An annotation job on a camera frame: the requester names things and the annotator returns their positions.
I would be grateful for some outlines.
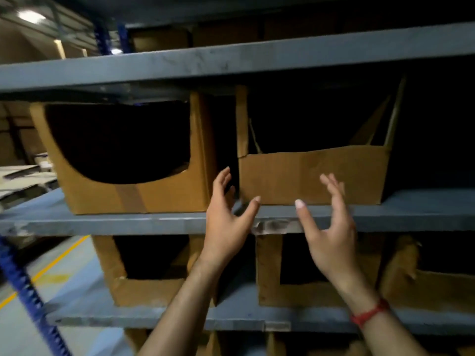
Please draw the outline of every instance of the red bracelet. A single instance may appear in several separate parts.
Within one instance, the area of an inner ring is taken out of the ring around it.
[[[350,317],[350,320],[357,324],[358,327],[361,329],[363,327],[363,325],[368,322],[374,315],[378,314],[379,312],[383,312],[383,311],[386,311],[386,310],[389,310],[390,306],[389,306],[389,303],[381,298],[379,303],[376,305],[376,307],[374,309],[372,309],[371,311],[368,311],[368,312],[365,312],[365,313],[362,313],[360,315],[352,315]]]

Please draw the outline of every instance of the ceiling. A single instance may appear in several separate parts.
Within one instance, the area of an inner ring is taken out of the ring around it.
[[[51,6],[56,7],[62,35]],[[18,10],[36,11],[46,17],[39,24],[18,17]],[[54,40],[62,39],[67,58],[98,55],[93,24],[49,0],[0,0],[0,64],[59,59]]]

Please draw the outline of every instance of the storage rack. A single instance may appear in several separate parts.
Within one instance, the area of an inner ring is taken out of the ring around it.
[[[160,0],[54,0],[91,21],[119,30],[198,22],[266,12],[325,0],[199,0],[180,4]],[[104,29],[97,40],[108,54]],[[311,69],[335,65],[383,63],[475,54],[475,22],[315,36],[252,44],[128,53],[0,66],[0,97],[28,101],[139,102],[186,98],[191,88],[210,93],[226,89],[236,77],[258,72]],[[140,84],[156,81],[152,89]],[[352,206],[359,231],[475,231],[475,190],[403,190],[382,205]],[[320,227],[329,224],[329,206],[311,206]],[[73,215],[61,190],[0,214],[0,233],[9,236],[77,234],[204,233],[205,214]],[[298,233],[291,206],[263,206],[254,234]],[[162,308],[113,305],[97,260],[71,279],[44,308],[47,320],[61,326],[152,328]],[[475,335],[475,314],[396,310],[416,334]],[[207,316],[206,329],[247,331],[356,332],[342,308],[258,306],[255,280],[241,283]]]

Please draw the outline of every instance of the gray floor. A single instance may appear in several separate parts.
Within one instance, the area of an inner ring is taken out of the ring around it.
[[[79,239],[79,236],[72,237],[40,256],[28,266],[28,274],[31,277],[37,275]],[[72,275],[91,261],[94,254],[89,237],[41,276],[36,285],[43,300],[51,299]],[[10,285],[1,286],[0,304],[12,293]],[[60,331],[73,356],[84,356],[88,354],[96,337],[103,329],[62,327]],[[16,297],[0,309],[0,345],[2,356],[51,355]]]

